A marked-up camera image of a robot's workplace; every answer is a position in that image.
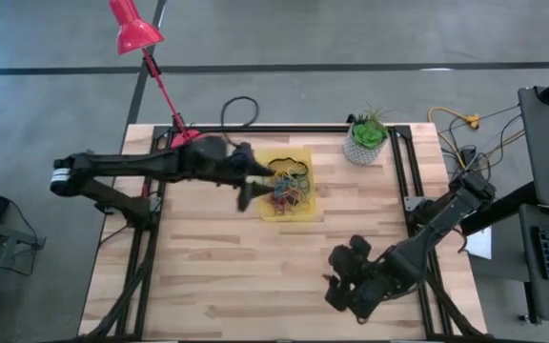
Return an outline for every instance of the table leg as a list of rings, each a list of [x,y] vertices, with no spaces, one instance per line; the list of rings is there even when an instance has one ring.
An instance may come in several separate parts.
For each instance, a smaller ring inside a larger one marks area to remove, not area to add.
[[[526,296],[526,308],[528,314],[523,317],[531,324],[541,324],[541,318],[539,318],[537,310],[535,308],[535,299],[533,298],[533,292],[531,292],[531,283],[524,282],[524,295]]]

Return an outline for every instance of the metal bracket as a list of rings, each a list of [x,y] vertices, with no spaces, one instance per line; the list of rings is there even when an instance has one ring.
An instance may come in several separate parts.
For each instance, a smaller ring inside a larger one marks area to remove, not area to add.
[[[412,132],[407,125],[395,125],[396,132],[408,141],[412,141]]]
[[[404,196],[404,210],[412,212],[421,202],[425,200],[435,200],[424,196]]]
[[[153,128],[152,139],[159,139],[162,137],[167,137],[171,131],[171,127],[168,126],[157,126]]]

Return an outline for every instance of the concrete floor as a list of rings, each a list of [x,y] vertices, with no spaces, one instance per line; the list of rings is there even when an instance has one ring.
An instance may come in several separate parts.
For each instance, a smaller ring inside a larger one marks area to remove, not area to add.
[[[155,0],[137,0],[146,19]],[[160,65],[548,62],[549,0],[170,0],[156,48]],[[107,1],[0,0],[0,68],[139,66],[116,55]],[[90,201],[48,190],[51,161],[71,152],[119,151],[136,74],[0,76],[0,194],[14,199],[48,244],[34,275],[9,275],[0,294],[0,342],[75,335],[103,217]],[[426,121],[433,106],[487,114],[517,104],[521,87],[549,84],[549,69],[166,74],[187,121],[214,122],[224,101],[250,95],[260,122],[340,122],[365,103],[390,122]],[[169,122],[151,80],[139,123]],[[231,122],[244,121],[242,109]],[[457,130],[460,145],[489,150],[518,111]],[[437,116],[447,128],[451,117]],[[513,132],[521,127],[517,122]],[[493,170],[498,195],[532,179],[523,140]],[[549,342],[549,323],[516,320],[521,284],[474,274],[489,332]]]

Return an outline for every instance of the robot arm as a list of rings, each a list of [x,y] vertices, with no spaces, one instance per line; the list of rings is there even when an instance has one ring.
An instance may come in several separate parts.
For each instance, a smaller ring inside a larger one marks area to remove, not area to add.
[[[163,182],[202,180],[217,186],[240,188],[237,208],[245,211],[251,199],[273,189],[248,176],[272,176],[274,173],[258,164],[251,146],[241,143],[227,155],[226,142],[218,136],[196,138],[182,146],[148,154],[97,155],[76,153],[54,161],[51,191],[60,196],[84,195],[101,207],[121,211],[127,220],[145,222],[151,211],[150,201],[144,197],[129,197],[104,185],[97,176],[149,176]]]
[[[434,280],[428,277],[427,253],[467,214],[485,209],[494,198],[495,188],[491,184],[473,171],[464,171],[449,184],[446,194],[436,201],[423,200],[410,213],[410,225],[417,228],[417,234],[389,247],[375,261],[367,259],[370,244],[354,235],[350,248],[340,245],[330,254],[329,263],[338,277],[326,275],[330,283],[326,301],[339,311],[349,308],[362,324],[380,302],[410,293],[424,279],[436,288]],[[444,291],[436,294],[447,297]],[[444,304],[454,306],[448,300]]]

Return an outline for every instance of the white plant pot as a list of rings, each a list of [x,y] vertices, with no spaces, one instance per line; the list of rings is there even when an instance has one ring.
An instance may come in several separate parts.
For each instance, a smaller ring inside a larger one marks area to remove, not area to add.
[[[368,149],[353,140],[354,126],[355,124],[353,124],[347,132],[342,151],[349,161],[361,166],[367,166],[376,160],[382,150],[382,147],[384,147],[387,142],[387,138],[385,138],[376,148]]]

